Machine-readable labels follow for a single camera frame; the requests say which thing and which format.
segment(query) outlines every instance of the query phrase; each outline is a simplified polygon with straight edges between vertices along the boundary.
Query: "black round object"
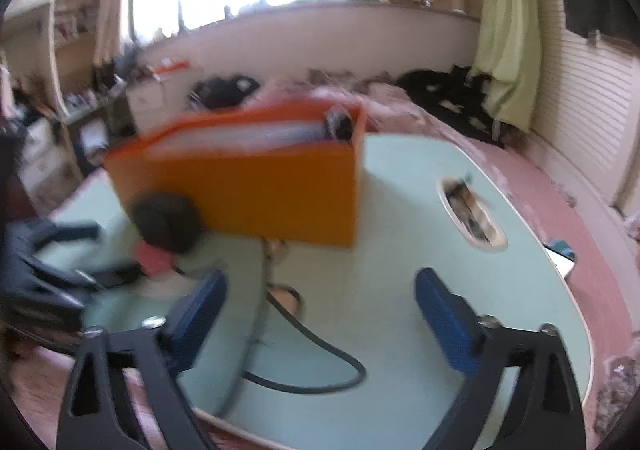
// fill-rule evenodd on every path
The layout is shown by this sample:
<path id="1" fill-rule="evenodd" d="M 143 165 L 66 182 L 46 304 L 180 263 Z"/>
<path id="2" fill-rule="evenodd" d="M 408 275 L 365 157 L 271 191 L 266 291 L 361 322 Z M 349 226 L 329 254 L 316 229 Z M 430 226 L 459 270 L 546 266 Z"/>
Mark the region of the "black round object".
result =
<path id="1" fill-rule="evenodd" d="M 224 109 L 238 106 L 259 88 L 260 84 L 248 76 L 235 75 L 229 80 L 215 76 L 197 83 L 191 91 L 190 99 L 199 108 Z"/>
<path id="2" fill-rule="evenodd" d="M 353 120 L 342 106 L 334 106 L 324 115 L 324 124 L 334 140 L 350 141 L 353 136 Z"/>
<path id="3" fill-rule="evenodd" d="M 180 255 L 187 253 L 204 231 L 193 201 L 176 194 L 145 196 L 133 205 L 131 218 L 147 244 Z"/>

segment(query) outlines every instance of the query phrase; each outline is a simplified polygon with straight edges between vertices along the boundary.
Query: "mint green tabletop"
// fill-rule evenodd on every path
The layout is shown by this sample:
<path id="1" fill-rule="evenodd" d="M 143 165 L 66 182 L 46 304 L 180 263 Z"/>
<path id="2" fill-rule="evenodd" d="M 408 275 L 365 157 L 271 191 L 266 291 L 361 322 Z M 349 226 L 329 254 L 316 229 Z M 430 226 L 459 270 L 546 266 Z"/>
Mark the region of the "mint green tabletop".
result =
<path id="1" fill-rule="evenodd" d="M 366 140 L 365 171 L 354 249 L 292 242 L 274 265 L 273 281 L 297 289 L 305 326 L 361 362 L 366 378 L 323 395 L 245 380 L 225 420 L 298 450 L 421 449 L 463 382 L 413 297 L 415 274 L 428 266 L 478 314 L 525 330 L 556 325 L 585 397 L 592 355 L 583 318 L 540 242 L 481 170 L 449 143 L 375 135 Z M 508 238 L 503 251 L 467 242 L 438 197 L 440 179 L 468 173 Z M 274 358 L 262 361 L 277 365 Z M 277 375 L 277 369 L 262 372 Z M 515 370 L 506 371 L 477 448 L 492 443 L 515 377 Z"/>
<path id="2" fill-rule="evenodd" d="M 103 227 L 100 242 L 52 244 L 38 257 L 59 268 L 94 268 L 131 260 L 140 237 L 122 211 L 111 182 L 94 180 L 56 217 L 59 222 L 94 220 Z M 250 237 L 207 234 L 178 267 L 186 272 L 217 266 L 227 276 L 227 298 L 204 342 L 193 369 L 180 375 L 187 398 L 210 414 L 221 414 L 232 399 L 259 327 L 266 295 L 262 241 Z M 174 273 L 142 278 L 138 284 L 100 293 L 85 311 L 85 327 L 101 325 L 111 332 L 140 327 L 149 316 L 163 315 L 175 300 L 190 293 L 194 278 Z"/>

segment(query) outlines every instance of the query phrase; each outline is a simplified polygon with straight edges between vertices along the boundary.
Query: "red object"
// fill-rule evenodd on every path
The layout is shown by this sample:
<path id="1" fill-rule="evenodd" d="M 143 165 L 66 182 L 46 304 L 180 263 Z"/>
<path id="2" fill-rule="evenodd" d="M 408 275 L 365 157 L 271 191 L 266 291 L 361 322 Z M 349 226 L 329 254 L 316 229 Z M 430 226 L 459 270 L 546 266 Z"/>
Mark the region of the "red object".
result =
<path id="1" fill-rule="evenodd" d="M 136 245 L 133 256 L 147 276 L 156 276 L 175 267 L 175 255 L 155 248 L 144 240 L 140 240 Z"/>
<path id="2" fill-rule="evenodd" d="M 178 60 L 168 65 L 159 65 L 151 68 L 151 72 L 155 75 L 167 75 L 175 73 L 176 71 L 184 71 L 191 67 L 191 62 L 188 60 Z"/>

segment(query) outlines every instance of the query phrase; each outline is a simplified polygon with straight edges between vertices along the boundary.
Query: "cardboard box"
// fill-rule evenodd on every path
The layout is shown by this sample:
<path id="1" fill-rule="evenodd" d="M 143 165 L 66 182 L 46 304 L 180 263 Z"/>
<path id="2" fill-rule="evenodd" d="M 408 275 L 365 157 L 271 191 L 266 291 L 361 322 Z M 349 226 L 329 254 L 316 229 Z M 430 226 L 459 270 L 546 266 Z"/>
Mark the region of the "cardboard box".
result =
<path id="1" fill-rule="evenodd" d="M 366 112 L 346 105 L 351 141 L 321 141 L 243 154 L 192 150 L 152 155 L 152 147 L 185 130 L 290 120 L 321 121 L 334 102 L 310 100 L 251 110 L 186 114 L 105 160 L 125 210 L 144 194 L 172 192 L 194 201 L 212 230 L 271 239 L 351 246 L 356 237 Z"/>

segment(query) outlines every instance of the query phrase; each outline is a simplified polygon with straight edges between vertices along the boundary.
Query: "blue object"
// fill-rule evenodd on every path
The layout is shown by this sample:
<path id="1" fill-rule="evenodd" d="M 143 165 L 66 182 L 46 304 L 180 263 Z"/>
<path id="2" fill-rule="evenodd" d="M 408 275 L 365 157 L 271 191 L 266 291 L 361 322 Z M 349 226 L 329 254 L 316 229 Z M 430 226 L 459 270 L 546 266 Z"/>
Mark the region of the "blue object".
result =
<path id="1" fill-rule="evenodd" d="M 569 246 L 564 240 L 562 239 L 552 240 L 549 243 L 548 247 L 550 250 L 556 253 L 559 253 L 562 256 L 565 256 L 572 262 L 575 262 L 575 252 L 572 249 L 572 247 Z"/>
<path id="2" fill-rule="evenodd" d="M 475 374 L 480 366 L 475 353 L 483 334 L 473 309 L 452 294 L 432 268 L 416 276 L 415 299 L 451 368 Z"/>
<path id="3" fill-rule="evenodd" d="M 191 369 L 205 338 L 218 318 L 226 299 L 226 277 L 220 270 L 205 280 L 200 289 L 183 297 L 168 319 L 166 344 L 169 373 L 177 376 Z"/>

